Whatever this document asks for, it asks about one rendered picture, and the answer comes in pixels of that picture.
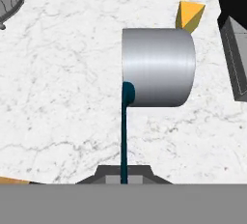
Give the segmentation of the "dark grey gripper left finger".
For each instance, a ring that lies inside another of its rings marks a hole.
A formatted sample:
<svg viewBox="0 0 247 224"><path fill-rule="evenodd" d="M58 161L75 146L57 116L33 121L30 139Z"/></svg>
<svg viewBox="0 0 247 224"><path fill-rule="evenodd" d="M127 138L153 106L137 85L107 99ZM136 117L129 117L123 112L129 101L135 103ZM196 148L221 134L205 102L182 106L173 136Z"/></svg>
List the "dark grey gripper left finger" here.
<svg viewBox="0 0 247 224"><path fill-rule="evenodd" d="M121 168L118 165L99 165L96 172L78 184L120 184Z"/></svg>

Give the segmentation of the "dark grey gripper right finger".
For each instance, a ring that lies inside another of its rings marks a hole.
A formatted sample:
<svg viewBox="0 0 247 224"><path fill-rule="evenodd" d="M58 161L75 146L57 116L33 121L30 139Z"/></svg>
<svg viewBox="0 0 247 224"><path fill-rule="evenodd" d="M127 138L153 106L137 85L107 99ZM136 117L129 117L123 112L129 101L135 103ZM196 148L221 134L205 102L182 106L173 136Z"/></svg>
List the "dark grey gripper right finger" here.
<svg viewBox="0 0 247 224"><path fill-rule="evenodd" d="M170 182L156 176L149 165L129 165L129 184L170 184Z"/></svg>

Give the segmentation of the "silver measuring cup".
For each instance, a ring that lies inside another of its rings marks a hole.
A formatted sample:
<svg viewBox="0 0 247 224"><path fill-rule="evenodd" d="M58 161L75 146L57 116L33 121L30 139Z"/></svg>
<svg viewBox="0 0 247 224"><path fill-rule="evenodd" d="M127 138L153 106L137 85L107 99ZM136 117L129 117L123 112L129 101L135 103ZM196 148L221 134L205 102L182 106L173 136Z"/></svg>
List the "silver measuring cup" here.
<svg viewBox="0 0 247 224"><path fill-rule="evenodd" d="M184 29L125 28L122 63L121 183L127 184L127 109L185 104L196 69L192 36Z"/></svg>

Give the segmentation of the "orange flat object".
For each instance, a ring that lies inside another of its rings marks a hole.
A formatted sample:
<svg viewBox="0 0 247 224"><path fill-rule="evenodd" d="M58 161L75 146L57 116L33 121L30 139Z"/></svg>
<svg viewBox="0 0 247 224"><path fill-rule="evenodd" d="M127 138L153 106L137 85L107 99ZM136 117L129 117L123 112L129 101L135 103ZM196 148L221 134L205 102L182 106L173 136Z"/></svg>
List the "orange flat object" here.
<svg viewBox="0 0 247 224"><path fill-rule="evenodd" d="M29 181L0 177L0 184L29 184Z"/></svg>

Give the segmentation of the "dark grey rectangular block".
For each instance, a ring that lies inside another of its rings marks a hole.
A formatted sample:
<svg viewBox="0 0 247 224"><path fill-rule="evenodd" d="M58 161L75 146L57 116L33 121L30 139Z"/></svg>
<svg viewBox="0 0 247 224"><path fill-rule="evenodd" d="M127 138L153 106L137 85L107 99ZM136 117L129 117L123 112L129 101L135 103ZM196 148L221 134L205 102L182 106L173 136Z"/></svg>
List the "dark grey rectangular block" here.
<svg viewBox="0 0 247 224"><path fill-rule="evenodd" d="M235 101L247 102L247 29L228 17L220 29Z"/></svg>

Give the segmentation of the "yellow cheese wedge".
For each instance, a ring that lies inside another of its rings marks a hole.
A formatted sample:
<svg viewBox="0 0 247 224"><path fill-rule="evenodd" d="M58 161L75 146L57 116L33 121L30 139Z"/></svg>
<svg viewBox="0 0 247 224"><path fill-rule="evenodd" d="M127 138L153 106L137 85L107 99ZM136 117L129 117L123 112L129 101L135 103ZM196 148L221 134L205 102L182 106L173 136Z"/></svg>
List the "yellow cheese wedge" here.
<svg viewBox="0 0 247 224"><path fill-rule="evenodd" d="M198 27L206 5L197 2L180 1L176 16L176 28L193 33Z"/></svg>

